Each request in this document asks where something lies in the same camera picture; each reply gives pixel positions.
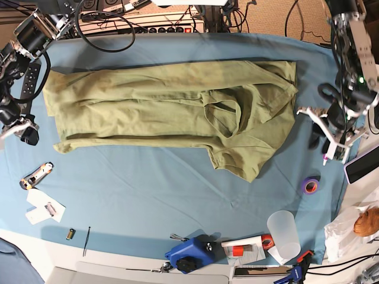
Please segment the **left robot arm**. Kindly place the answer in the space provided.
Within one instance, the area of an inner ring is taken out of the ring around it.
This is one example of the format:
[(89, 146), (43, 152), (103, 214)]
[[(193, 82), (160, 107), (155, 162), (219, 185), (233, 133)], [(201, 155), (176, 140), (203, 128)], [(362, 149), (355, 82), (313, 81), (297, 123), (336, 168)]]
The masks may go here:
[(323, 158), (346, 163), (354, 142), (367, 137), (356, 122), (378, 106), (378, 71), (366, 30), (363, 1), (326, 1), (330, 11), (331, 49), (338, 68), (334, 85), (320, 84), (318, 94), (328, 109), (301, 107), (310, 117), (314, 133), (326, 137)]

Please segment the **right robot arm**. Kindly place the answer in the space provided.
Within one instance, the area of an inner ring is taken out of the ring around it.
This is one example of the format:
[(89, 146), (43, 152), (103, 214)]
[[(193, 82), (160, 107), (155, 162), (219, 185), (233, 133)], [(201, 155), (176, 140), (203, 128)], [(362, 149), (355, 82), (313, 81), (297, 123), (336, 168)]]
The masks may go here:
[[(72, 28), (74, 17), (73, 2), (58, 2), (52, 7), (38, 5), (15, 29), (15, 39), (1, 50), (1, 140), (15, 135), (28, 145), (35, 146), (38, 143), (35, 116), (29, 112), (23, 114), (22, 107), (30, 105), (41, 93), (51, 68), (47, 49)], [(30, 71), (30, 64), (40, 57), (45, 58), (46, 72), (38, 89), (29, 87), (25, 91), (25, 98), (13, 97), (10, 89), (14, 81), (25, 76)]]

